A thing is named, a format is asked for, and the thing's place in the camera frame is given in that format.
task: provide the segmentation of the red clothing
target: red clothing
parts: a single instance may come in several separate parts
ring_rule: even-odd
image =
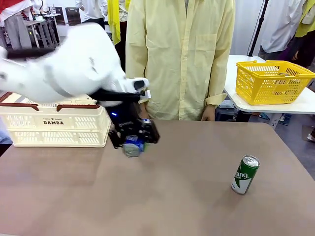
[[[6,8],[18,4],[19,2],[22,1],[23,0],[0,0],[0,13],[2,13],[2,11],[5,10]]]

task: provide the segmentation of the yellow plastic basket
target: yellow plastic basket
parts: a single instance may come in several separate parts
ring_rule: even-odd
[[[239,62],[236,92],[250,105],[294,102],[315,74],[287,61]]]

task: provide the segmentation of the blue object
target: blue object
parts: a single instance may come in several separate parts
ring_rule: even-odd
[[[138,157],[144,151],[144,141],[136,135],[127,136],[123,150],[126,156]]]
[[[0,131],[0,144],[12,144],[9,136]]]

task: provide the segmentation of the person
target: person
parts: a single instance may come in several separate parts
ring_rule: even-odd
[[[129,4],[130,0],[110,0],[108,5],[108,23],[124,71],[126,71],[126,32]]]
[[[24,24],[22,12],[32,19],[31,0],[2,0],[0,5],[0,21],[10,39],[12,49],[31,48],[29,32]]]
[[[307,136],[308,140],[315,141],[315,128]]]
[[[309,70],[315,73],[315,58],[313,59],[313,62],[311,66],[309,67]]]
[[[48,4],[46,0],[31,0],[33,3],[33,10],[36,15],[41,13],[46,13],[49,11]]]
[[[106,0],[75,0],[75,7],[84,11],[85,21],[94,22],[105,29],[104,15],[107,15]]]
[[[132,0],[126,76],[150,81],[141,117],[215,120],[224,101],[234,0]]]
[[[315,0],[308,0],[295,39],[279,59],[302,67],[312,65],[315,57]]]
[[[268,6],[267,27],[262,36],[258,56],[264,60],[277,60],[294,37],[306,0],[277,0]]]

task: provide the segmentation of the can lid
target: can lid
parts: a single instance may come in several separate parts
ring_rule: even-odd
[[[123,144],[123,150],[126,156],[138,157],[140,155],[140,147],[135,144]]]
[[[258,167],[260,166],[260,161],[258,158],[250,155],[246,155],[243,157],[243,161],[246,165],[251,167]]]
[[[142,119],[142,121],[145,124],[151,124],[151,120],[149,120],[149,119]]]

